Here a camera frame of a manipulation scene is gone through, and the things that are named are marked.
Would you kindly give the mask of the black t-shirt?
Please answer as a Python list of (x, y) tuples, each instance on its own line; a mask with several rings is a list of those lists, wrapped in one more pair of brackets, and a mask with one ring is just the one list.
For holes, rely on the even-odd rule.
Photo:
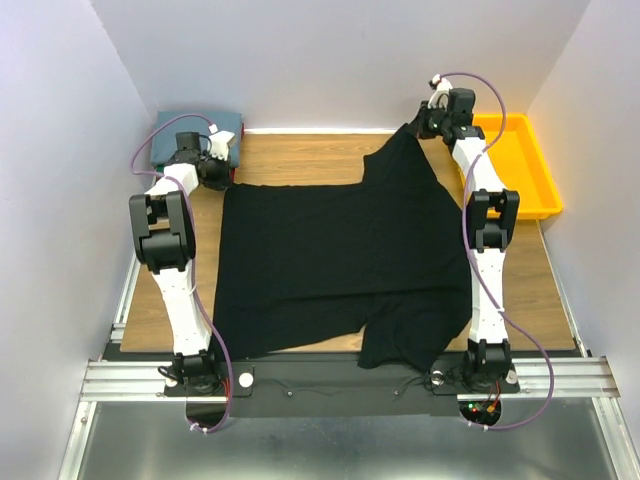
[(461, 211), (399, 128), (357, 184), (224, 197), (214, 324), (233, 359), (361, 333), (358, 364), (426, 371), (468, 324)]

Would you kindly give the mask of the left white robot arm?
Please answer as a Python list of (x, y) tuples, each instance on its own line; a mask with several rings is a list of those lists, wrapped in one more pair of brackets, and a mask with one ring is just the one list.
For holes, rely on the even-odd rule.
[(154, 185), (129, 199), (134, 250), (147, 267), (165, 305), (173, 359), (159, 372), (169, 388), (210, 395), (227, 386), (216, 366), (211, 328), (197, 300), (196, 235), (189, 195), (201, 184), (225, 189), (231, 183), (230, 153), (236, 134), (210, 127), (208, 145), (196, 132), (176, 135), (173, 163), (156, 172)]

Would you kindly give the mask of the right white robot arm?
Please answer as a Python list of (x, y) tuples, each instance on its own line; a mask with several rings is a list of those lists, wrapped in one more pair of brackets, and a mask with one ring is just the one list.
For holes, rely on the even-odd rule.
[(431, 88), (433, 94), (417, 114), (417, 136), (440, 137), (464, 180), (462, 227), (472, 271), (472, 317), (461, 380), (469, 389), (493, 387), (512, 369), (503, 318), (503, 270), (520, 196), (500, 179), (485, 134), (473, 124), (475, 92), (446, 79), (432, 81)]

